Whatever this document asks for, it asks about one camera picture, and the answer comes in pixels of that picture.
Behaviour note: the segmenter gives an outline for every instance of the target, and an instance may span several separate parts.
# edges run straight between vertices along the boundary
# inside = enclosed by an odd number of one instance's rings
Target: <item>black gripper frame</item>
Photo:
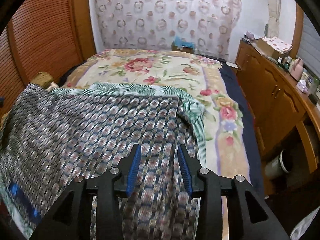
[[[199,160],[189,156],[185,145],[180,147],[191,175],[191,197],[201,198],[196,240],[222,239],[221,196],[227,197],[229,240],[290,239],[265,201],[243,176],[230,179],[202,169]]]
[[[92,197],[97,196],[96,239],[123,239],[118,198],[128,198],[127,177],[139,145],[122,158],[116,168],[101,176],[77,176],[36,227],[30,240],[90,240]]]

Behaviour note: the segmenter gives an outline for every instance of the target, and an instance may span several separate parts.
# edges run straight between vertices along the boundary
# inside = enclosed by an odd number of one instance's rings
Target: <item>white wall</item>
[[[229,61],[235,62],[240,40],[246,31],[264,36],[269,20],[268,0],[242,0],[242,11],[236,27],[232,30],[229,44]]]
[[[91,26],[93,32],[94,44],[96,46],[97,53],[104,50],[103,42],[101,39],[101,33],[99,31],[98,18],[96,14],[96,6],[94,0],[89,0],[89,10],[91,18]]]
[[[281,0],[278,38],[290,44],[292,44],[296,25],[296,6],[294,0]]]

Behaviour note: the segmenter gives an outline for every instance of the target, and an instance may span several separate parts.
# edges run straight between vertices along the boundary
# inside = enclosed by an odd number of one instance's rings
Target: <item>blue gripper pad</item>
[[[125,191],[127,197],[130,197],[134,186],[136,184],[138,171],[139,171],[139,165],[141,160],[141,146],[138,145],[137,150],[134,154],[134,158],[132,160],[132,164],[128,173],[128,180],[127,180],[127,189]]]
[[[190,174],[190,170],[188,168],[186,159],[184,157],[183,151],[180,146],[178,146],[178,163],[180,166],[180,171],[181,171],[185,191],[191,197],[191,194],[193,192],[192,182],[191,182],[191,174]]]
[[[32,207],[30,201],[24,195],[20,187],[16,183],[11,182],[9,186],[9,190],[13,198],[18,199],[20,203],[23,205],[23,207],[27,210],[30,221],[38,225],[41,222],[40,213],[38,212],[37,209]]]

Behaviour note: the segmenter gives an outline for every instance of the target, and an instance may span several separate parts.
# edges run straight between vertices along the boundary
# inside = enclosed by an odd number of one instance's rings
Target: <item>louvered wardrobe door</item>
[[[4,97],[4,106],[0,108],[0,118],[7,113],[17,96],[24,89],[22,79],[12,57],[7,28],[0,36],[0,97]]]
[[[29,80],[43,71],[57,81],[83,61],[71,0],[26,0],[12,23],[16,48]]]

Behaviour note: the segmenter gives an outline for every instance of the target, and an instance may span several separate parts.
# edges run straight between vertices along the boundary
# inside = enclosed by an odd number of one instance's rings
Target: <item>white cloth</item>
[[[308,227],[311,225],[313,220],[315,219],[317,213],[319,212],[320,207],[311,212],[308,216],[306,216],[300,223],[293,229],[290,234],[291,240],[299,240],[300,237],[307,231]]]

